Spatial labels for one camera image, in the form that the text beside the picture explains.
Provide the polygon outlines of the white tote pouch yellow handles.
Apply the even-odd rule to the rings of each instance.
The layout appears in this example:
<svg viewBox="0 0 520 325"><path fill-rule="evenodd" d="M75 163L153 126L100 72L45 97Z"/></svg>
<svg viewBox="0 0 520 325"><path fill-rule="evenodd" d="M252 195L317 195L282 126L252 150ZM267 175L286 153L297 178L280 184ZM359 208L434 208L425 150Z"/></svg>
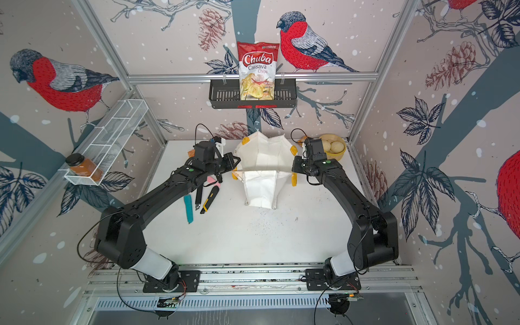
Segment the white tote pouch yellow handles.
<svg viewBox="0 0 520 325"><path fill-rule="evenodd" d="M276 209L281 189L295 179L292 166L297 154L296 146L283 135L268 138L257 131L244 138L234 150L240 162L232 175L243 183L245 204Z"/></svg>

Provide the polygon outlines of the large yellow black utility knife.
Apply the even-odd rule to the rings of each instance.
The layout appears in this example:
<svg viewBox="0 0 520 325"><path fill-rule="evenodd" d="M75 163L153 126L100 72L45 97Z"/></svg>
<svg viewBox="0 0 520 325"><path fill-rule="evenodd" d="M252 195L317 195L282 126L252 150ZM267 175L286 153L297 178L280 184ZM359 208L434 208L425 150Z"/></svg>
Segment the large yellow black utility knife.
<svg viewBox="0 0 520 325"><path fill-rule="evenodd" d="M211 189L211 192L209 193L206 201L203 203L202 205L202 208L200 210L200 214L205 214L208 210L209 210L209 207L212 205L212 203L214 202L215 200L215 197L218 195L219 193L219 190L220 190L220 186L214 186L212 187Z"/></svg>

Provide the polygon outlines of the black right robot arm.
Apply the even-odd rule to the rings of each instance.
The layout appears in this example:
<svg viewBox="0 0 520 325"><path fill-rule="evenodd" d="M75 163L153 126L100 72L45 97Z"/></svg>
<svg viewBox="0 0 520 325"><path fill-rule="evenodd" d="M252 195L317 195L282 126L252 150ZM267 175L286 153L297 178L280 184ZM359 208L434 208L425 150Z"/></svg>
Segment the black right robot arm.
<svg viewBox="0 0 520 325"><path fill-rule="evenodd" d="M352 230L344 252L324 263L326 282L340 285L348 276L399 257L398 221L391 212L372 204L353 184L343 166L329 159L321 139L304 140L304 151L296 156L292 171L314 177L336 198L350 219Z"/></svg>

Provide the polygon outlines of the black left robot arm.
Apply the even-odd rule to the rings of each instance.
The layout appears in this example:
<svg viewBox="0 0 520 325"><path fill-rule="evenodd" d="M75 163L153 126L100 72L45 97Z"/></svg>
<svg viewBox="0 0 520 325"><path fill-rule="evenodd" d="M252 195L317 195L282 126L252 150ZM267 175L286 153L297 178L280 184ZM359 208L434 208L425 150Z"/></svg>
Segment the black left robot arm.
<svg viewBox="0 0 520 325"><path fill-rule="evenodd" d="M175 262L149 249L143 231L166 208L201 187L208 176L237 168L241 159L231 152L222 155L216 143L202 141L194 156L177 168L161 185L121 208L107 208L100 219L94 249L122 269L134 269L157 280L168 291L181 281Z"/></svg>

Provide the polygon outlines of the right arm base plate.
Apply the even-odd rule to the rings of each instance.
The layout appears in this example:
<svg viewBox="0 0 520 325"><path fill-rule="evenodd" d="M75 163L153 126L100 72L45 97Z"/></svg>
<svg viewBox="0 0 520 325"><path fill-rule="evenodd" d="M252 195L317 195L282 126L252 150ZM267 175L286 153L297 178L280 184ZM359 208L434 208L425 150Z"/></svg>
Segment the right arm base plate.
<svg viewBox="0 0 520 325"><path fill-rule="evenodd" d="M352 272L345 276L336 276L330 268L311 268L304 271L300 281L306 284L309 291L342 290L358 292L362 287L359 276Z"/></svg>

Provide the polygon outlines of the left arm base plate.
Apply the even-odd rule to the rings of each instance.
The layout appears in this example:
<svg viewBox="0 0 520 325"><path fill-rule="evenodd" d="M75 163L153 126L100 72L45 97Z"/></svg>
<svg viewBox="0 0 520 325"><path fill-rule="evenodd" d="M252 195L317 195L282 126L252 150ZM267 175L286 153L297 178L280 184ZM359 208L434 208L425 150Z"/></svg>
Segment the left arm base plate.
<svg viewBox="0 0 520 325"><path fill-rule="evenodd" d="M170 272L163 280L145 276L144 293L195 293L199 287L201 271L181 270Z"/></svg>

